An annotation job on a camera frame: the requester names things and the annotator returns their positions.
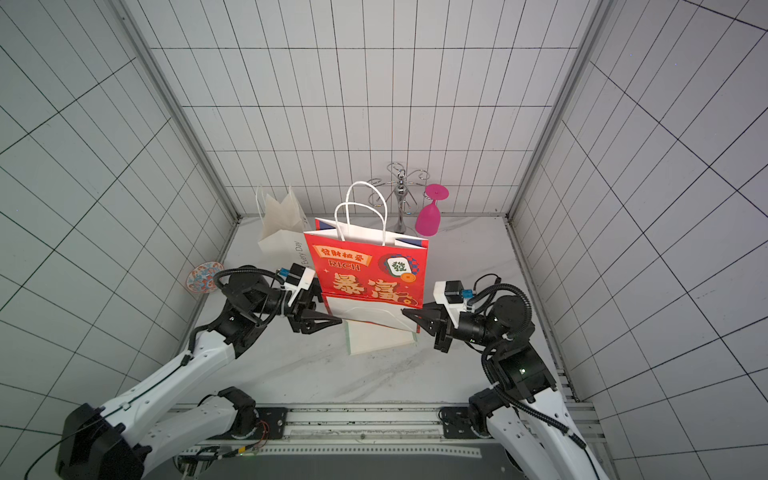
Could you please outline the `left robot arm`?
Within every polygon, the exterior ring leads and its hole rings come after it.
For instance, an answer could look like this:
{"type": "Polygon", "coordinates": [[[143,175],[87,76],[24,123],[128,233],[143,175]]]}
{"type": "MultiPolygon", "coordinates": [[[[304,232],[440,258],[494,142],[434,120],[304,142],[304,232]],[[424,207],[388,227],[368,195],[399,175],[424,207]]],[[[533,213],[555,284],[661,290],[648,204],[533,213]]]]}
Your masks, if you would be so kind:
{"type": "Polygon", "coordinates": [[[210,438],[234,441],[195,460],[231,458],[282,436],[285,411],[262,409],[237,387],[206,395],[180,414],[170,410],[203,380],[248,351],[278,316],[293,332],[310,335],[342,324],[320,312],[315,273],[294,264],[269,271],[250,265],[217,272],[212,282],[225,297],[220,314],[194,328],[187,347],[145,380],[99,407],[83,404],[68,415],[62,437],[41,452],[57,455],[61,479],[142,479],[184,450],[210,438]]]}

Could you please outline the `red printed paper bag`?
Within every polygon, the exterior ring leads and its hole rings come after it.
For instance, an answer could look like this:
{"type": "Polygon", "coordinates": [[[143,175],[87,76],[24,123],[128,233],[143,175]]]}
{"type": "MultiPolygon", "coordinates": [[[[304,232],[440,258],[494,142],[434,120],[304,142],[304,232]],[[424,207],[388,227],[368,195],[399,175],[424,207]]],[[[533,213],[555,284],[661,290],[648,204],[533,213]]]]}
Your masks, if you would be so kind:
{"type": "Polygon", "coordinates": [[[316,218],[304,233],[322,300],[343,320],[417,332],[403,311],[424,306],[429,241],[390,231],[388,207],[354,202],[357,186],[382,196],[371,183],[356,181],[333,217],[316,218]]]}

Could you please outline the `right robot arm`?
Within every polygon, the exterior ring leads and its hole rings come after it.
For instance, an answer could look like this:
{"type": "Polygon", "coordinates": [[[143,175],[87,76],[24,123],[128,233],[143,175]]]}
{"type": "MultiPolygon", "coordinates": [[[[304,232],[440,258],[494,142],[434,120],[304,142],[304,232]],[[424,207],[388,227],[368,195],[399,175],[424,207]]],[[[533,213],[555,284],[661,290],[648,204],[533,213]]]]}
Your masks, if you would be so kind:
{"type": "Polygon", "coordinates": [[[469,425],[501,444],[525,478],[606,478],[531,343],[533,307],[522,289],[501,280],[480,291],[441,281],[433,302],[402,313],[433,337],[436,350],[463,342],[479,352],[489,385],[469,398],[469,425]]]}

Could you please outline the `green Fresh paper bag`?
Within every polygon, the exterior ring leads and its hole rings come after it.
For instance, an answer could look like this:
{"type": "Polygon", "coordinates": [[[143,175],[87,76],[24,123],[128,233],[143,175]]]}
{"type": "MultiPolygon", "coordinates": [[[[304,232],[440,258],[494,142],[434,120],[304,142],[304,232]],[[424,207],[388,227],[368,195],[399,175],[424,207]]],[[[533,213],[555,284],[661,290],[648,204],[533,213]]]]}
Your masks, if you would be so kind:
{"type": "Polygon", "coordinates": [[[416,334],[405,330],[358,321],[346,321],[345,327],[350,355],[362,355],[416,343],[416,334]]]}

